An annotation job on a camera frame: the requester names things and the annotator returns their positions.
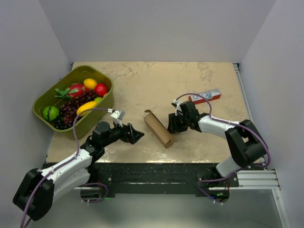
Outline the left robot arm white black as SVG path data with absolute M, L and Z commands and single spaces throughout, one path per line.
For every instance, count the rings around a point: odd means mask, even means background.
M 32 220 L 43 218 L 53 203 L 73 188 L 86 184 L 94 186 L 98 174 L 87 168 L 100 159 L 105 147 L 121 140 L 135 144 L 144 133 L 133 128 L 132 124 L 99 122 L 92 134 L 71 156 L 46 169 L 31 169 L 23 178 L 12 202 Z

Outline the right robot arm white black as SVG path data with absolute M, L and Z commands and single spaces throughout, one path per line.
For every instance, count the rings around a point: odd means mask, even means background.
M 223 186 L 228 182 L 229 175 L 269 155 L 268 146 L 250 120 L 235 122 L 218 119 L 208 113 L 200 114 L 192 101 L 175 100 L 171 105 L 175 112 L 168 116 L 170 133 L 192 129 L 200 133 L 210 133 L 227 141 L 230 157 L 213 169 L 210 177 L 214 185 Z

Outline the brown cardboard paper box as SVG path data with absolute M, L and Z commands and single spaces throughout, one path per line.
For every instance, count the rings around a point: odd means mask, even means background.
M 173 136 L 151 110 L 145 110 L 144 122 L 158 141 L 168 149 L 173 145 Z

